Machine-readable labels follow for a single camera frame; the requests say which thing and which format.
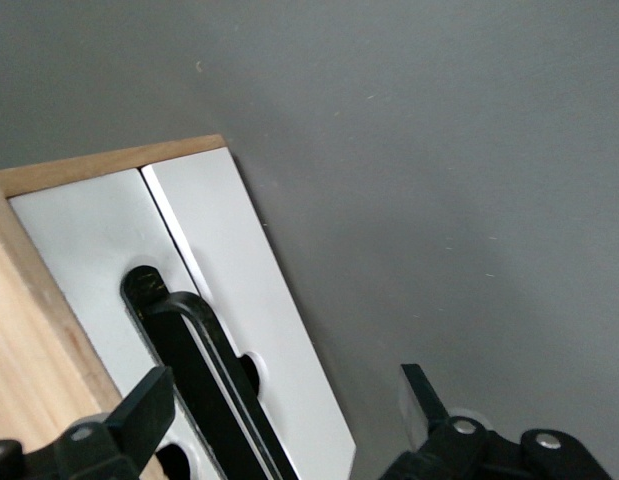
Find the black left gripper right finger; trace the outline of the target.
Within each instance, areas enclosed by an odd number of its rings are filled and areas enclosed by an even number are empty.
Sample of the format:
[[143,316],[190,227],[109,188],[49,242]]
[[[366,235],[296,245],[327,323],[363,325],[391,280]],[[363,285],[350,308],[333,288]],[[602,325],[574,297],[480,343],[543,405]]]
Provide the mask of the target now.
[[451,415],[420,365],[402,364],[403,417],[425,428],[422,443],[398,455],[383,479],[608,479],[575,437],[530,429],[515,443],[479,420]]

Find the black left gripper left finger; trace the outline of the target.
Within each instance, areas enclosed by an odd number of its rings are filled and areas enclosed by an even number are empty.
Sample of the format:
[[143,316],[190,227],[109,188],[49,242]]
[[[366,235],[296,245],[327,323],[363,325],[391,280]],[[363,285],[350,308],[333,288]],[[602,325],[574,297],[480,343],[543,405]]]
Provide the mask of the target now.
[[174,378],[154,367],[105,418],[83,418],[26,453],[0,439],[0,479],[138,479],[175,418]]

